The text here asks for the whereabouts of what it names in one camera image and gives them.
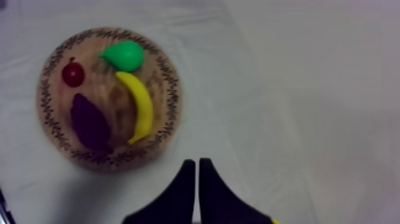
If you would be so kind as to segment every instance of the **wooden plate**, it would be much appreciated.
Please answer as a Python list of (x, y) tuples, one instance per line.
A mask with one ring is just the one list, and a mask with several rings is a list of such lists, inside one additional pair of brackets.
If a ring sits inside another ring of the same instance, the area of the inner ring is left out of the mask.
[[(114, 77), (115, 69), (98, 57), (106, 47), (131, 40), (144, 49), (144, 63), (133, 72), (148, 88), (154, 105), (152, 133), (133, 145), (135, 101)], [(61, 70), (74, 57), (86, 73), (83, 84), (67, 86)], [(83, 94), (107, 118), (111, 128), (112, 153), (85, 148), (71, 128), (70, 110), (75, 94)], [(85, 30), (64, 41), (47, 59), (37, 86), (37, 111), (42, 127), (58, 150), (71, 161), (92, 170), (116, 171), (138, 167), (162, 152), (173, 136), (182, 107), (179, 77), (168, 57), (146, 37), (124, 29)]]

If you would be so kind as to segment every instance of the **white tablecloth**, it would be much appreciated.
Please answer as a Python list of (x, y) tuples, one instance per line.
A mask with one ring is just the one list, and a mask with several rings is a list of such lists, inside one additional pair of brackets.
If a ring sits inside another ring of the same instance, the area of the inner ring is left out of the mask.
[[(182, 161), (210, 157), (282, 224), (399, 223), (395, 1), (8, 0), (0, 11), (0, 186), (20, 223), (120, 223)], [(99, 26), (157, 42), (182, 78), (169, 148), (124, 173), (67, 161), (43, 134), (36, 83), (52, 50)], [(199, 221), (198, 204), (194, 221)]]

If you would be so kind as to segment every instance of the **toy fruit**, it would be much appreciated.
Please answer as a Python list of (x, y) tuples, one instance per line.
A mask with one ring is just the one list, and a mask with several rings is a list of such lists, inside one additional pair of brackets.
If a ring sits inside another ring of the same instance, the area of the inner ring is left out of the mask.
[(80, 143), (86, 148), (100, 153), (111, 153), (107, 144), (111, 129), (106, 118), (95, 104), (82, 94), (75, 94), (71, 108), (72, 128)]
[(85, 79), (85, 71), (79, 63), (73, 62), (74, 60), (75, 58), (70, 58), (70, 62), (62, 69), (62, 79), (68, 86), (78, 87)]
[(129, 144), (133, 144), (151, 132), (154, 119), (153, 102), (146, 86), (136, 76), (123, 71), (118, 71), (115, 75), (126, 85), (136, 101), (137, 118), (135, 132), (128, 140)]
[(143, 64), (143, 49), (133, 41), (111, 45), (99, 56), (121, 71), (134, 71)]

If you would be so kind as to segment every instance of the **toy banana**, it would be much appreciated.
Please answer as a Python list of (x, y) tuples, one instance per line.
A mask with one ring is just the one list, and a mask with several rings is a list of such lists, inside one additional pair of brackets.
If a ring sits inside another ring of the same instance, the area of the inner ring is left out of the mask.
[(135, 132), (128, 140), (129, 144), (149, 135), (153, 126), (153, 103), (146, 86), (134, 75), (124, 71), (118, 71), (117, 78), (126, 85), (132, 93), (137, 107)]

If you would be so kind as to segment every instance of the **green pear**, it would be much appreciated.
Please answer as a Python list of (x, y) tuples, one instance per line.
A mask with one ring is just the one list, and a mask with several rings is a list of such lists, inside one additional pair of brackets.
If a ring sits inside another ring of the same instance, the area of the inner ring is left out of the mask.
[(121, 41), (109, 46), (99, 57), (116, 67), (119, 71), (135, 71), (143, 64), (143, 49), (133, 41)]

